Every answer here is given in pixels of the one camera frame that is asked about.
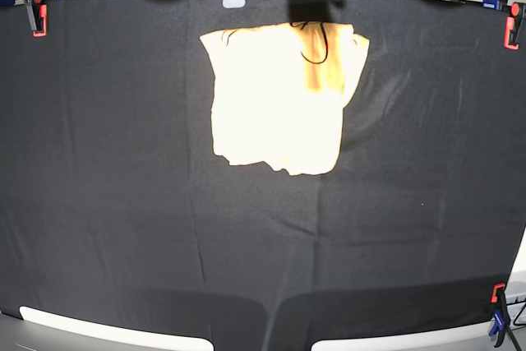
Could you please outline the right upper red clamp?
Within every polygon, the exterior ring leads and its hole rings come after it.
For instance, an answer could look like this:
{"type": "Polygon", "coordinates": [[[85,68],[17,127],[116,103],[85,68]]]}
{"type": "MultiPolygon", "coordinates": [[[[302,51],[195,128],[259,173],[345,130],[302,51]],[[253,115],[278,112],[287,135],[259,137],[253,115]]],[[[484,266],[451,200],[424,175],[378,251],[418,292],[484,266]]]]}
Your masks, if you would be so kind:
{"type": "Polygon", "coordinates": [[[525,4],[514,2],[510,16],[506,18],[504,47],[511,50],[519,49],[519,34],[525,16],[525,4]]]}

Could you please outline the white monitor edge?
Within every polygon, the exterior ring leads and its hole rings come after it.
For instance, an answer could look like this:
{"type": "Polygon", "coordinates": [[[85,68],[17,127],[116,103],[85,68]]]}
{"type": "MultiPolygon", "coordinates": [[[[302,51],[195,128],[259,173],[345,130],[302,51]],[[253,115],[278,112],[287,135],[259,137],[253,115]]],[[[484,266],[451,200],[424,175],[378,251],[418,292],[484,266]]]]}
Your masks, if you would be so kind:
{"type": "Polygon", "coordinates": [[[333,339],[314,343],[311,350],[411,350],[449,346],[476,339],[485,339],[492,321],[460,326],[447,330],[432,330],[409,335],[392,335],[363,339],[333,339]]]}
{"type": "Polygon", "coordinates": [[[37,325],[120,344],[164,350],[194,351],[214,349],[214,345],[209,340],[202,338],[180,335],[163,335],[148,331],[106,326],[94,322],[60,316],[26,306],[20,307],[19,313],[25,321],[37,325]]]}

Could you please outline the white right monitor edge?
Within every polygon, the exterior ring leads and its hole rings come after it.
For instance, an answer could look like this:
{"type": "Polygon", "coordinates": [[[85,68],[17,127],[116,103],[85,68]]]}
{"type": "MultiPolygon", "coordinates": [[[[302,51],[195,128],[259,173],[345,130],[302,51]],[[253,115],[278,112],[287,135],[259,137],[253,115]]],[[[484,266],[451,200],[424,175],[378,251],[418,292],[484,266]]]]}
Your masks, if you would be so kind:
{"type": "Polygon", "coordinates": [[[314,343],[311,350],[411,350],[449,346],[476,339],[485,339],[492,321],[460,326],[447,330],[432,330],[409,335],[392,335],[363,339],[333,339],[314,343]]]}

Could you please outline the black table cloth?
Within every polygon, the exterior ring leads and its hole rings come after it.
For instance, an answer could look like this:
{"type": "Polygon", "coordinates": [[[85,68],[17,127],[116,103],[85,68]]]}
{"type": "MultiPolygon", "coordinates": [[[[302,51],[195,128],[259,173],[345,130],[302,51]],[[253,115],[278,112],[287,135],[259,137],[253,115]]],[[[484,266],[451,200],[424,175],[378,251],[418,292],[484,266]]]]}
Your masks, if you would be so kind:
{"type": "Polygon", "coordinates": [[[1,309],[222,350],[491,317],[525,227],[525,52],[436,0],[55,0],[1,11],[1,309]],[[211,148],[199,38],[301,20],[371,41],[323,176],[211,148]]]}

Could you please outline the lower right red clamp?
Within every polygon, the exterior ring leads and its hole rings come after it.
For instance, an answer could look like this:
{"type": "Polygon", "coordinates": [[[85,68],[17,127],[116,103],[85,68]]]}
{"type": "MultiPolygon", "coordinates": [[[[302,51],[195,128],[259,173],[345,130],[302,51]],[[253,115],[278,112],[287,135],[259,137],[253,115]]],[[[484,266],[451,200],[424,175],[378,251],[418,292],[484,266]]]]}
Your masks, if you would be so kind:
{"type": "Polygon", "coordinates": [[[496,341],[493,347],[499,348],[504,343],[505,335],[510,324],[510,316],[505,297],[505,283],[499,283],[494,286],[491,303],[493,304],[493,324],[488,336],[496,341]]]}

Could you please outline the white left monitor edge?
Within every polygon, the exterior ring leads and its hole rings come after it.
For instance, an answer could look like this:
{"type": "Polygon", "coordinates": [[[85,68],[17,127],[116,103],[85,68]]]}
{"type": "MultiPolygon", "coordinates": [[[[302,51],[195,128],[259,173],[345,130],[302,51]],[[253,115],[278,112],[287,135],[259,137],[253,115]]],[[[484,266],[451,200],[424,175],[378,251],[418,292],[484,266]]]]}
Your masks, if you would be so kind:
{"type": "Polygon", "coordinates": [[[194,351],[214,349],[214,345],[209,340],[202,338],[180,335],[163,335],[148,331],[106,326],[94,322],[60,316],[26,306],[20,307],[19,313],[25,321],[37,325],[120,344],[164,350],[194,351]]]}

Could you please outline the left red black clamp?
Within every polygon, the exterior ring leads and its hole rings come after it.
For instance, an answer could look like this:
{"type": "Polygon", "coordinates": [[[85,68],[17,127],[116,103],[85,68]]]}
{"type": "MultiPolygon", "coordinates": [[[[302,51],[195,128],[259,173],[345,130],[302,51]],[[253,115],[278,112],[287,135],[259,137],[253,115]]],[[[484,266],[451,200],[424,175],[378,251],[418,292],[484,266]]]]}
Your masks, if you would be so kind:
{"type": "Polygon", "coordinates": [[[47,6],[44,0],[23,0],[27,11],[32,35],[44,37],[47,34],[47,6]]]}

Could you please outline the yellow t-shirt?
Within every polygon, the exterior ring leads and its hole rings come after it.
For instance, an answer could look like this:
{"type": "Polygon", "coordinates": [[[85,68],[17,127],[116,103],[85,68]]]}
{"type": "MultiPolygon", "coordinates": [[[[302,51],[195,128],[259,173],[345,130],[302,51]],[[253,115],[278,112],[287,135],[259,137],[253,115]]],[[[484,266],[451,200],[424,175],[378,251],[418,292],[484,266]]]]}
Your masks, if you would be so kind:
{"type": "Polygon", "coordinates": [[[291,176],[335,167],[368,38],[351,24],[297,22],[217,30],[200,40],[215,74],[216,155],[291,176]]]}

